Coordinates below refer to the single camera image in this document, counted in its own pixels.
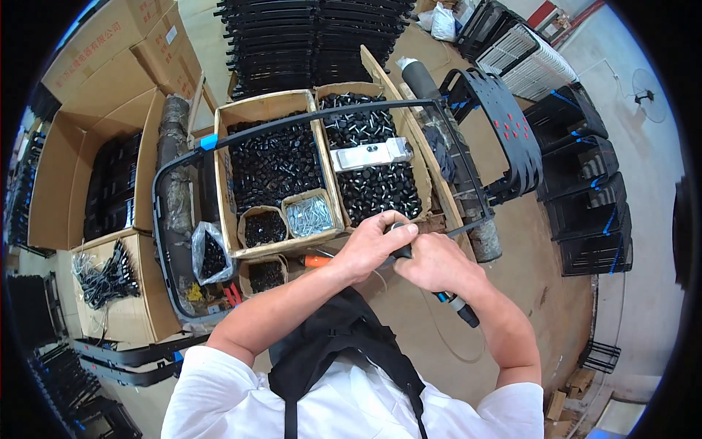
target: white label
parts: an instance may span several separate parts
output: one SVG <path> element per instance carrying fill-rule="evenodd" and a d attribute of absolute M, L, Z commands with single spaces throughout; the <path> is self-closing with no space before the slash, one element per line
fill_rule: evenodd
<path fill-rule="evenodd" d="M 176 35 L 178 35 L 178 31 L 176 30 L 176 26 L 173 26 L 166 34 L 166 43 L 170 44 Z"/>

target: black handle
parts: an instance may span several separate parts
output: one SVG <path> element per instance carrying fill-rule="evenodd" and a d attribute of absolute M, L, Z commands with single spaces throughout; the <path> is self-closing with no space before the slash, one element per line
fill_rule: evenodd
<path fill-rule="evenodd" d="M 385 233 L 390 232 L 391 230 L 394 230 L 398 227 L 402 227 L 404 223 L 397 222 L 393 225 L 391 225 L 389 228 L 385 230 Z M 407 259 L 412 259 L 412 246 L 410 244 L 407 244 L 403 247 L 400 247 L 399 249 L 395 250 L 390 254 L 394 258 L 407 258 Z M 437 299 L 439 299 L 441 302 L 445 302 L 448 300 L 449 295 L 444 291 L 442 293 L 433 293 Z M 461 317 L 463 320 L 465 320 L 466 323 L 470 325 L 470 327 L 475 328 L 478 325 L 480 325 L 480 320 L 478 320 L 478 317 L 475 315 L 475 311 L 473 308 L 470 307 L 466 302 L 463 301 L 460 297 L 457 295 L 453 295 L 450 300 L 448 300 L 449 304 L 453 307 L 454 310 L 458 313 L 458 316 Z M 463 306 L 460 307 L 459 309 L 457 308 L 457 305 L 463 302 Z"/>

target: worker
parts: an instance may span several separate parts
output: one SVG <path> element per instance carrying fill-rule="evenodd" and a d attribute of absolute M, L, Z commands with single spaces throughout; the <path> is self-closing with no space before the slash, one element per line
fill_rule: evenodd
<path fill-rule="evenodd" d="M 397 221 L 409 223 L 396 211 L 366 219 L 325 266 L 243 302 L 206 346 L 188 349 L 161 437 L 543 438 L 541 364 L 527 317 L 445 235 L 418 235 L 414 224 L 383 234 Z M 425 382 L 350 286 L 409 243 L 412 259 L 395 261 L 395 271 L 470 304 L 500 367 L 477 409 Z M 266 349 L 267 376 L 251 369 Z M 482 378 L 466 368 L 452 379 Z"/>

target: white bag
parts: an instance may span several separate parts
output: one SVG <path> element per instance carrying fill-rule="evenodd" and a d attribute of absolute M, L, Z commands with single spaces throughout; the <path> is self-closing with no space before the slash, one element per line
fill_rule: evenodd
<path fill-rule="evenodd" d="M 432 31 L 432 23 L 434 22 L 434 10 L 425 11 L 417 15 L 419 18 L 419 27 L 427 32 Z"/>
<path fill-rule="evenodd" d="M 436 7 L 434 7 L 433 18 L 432 37 L 453 42 L 456 39 L 453 11 L 444 9 L 444 5 L 437 3 Z"/>

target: screwdriver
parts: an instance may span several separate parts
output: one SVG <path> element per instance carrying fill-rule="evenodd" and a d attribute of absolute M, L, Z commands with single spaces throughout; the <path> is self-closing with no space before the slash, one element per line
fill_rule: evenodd
<path fill-rule="evenodd" d="M 405 225 L 404 223 L 397 222 L 395 224 L 392 224 L 389 228 L 385 230 L 385 233 L 390 232 L 391 230 L 394 230 L 395 228 L 402 227 Z M 453 237 L 456 235 L 454 232 L 460 232 L 461 230 L 455 230 L 452 232 L 448 232 L 446 236 L 448 237 Z M 408 258 L 412 259 L 412 246 L 410 244 L 407 244 L 394 252 L 390 254 L 391 256 L 395 257 L 396 259 L 399 258 Z M 432 293 L 434 294 L 437 299 L 439 299 L 440 302 L 449 302 L 449 305 L 453 308 L 454 311 L 458 313 L 458 316 L 465 320 L 466 323 L 470 325 L 470 327 L 475 328 L 478 325 L 480 325 L 480 320 L 478 320 L 478 317 L 475 315 L 475 311 L 473 311 L 473 308 L 470 307 L 466 302 L 464 302 L 463 299 L 458 297 L 456 294 L 451 294 L 447 291 L 442 291 L 439 293 Z"/>

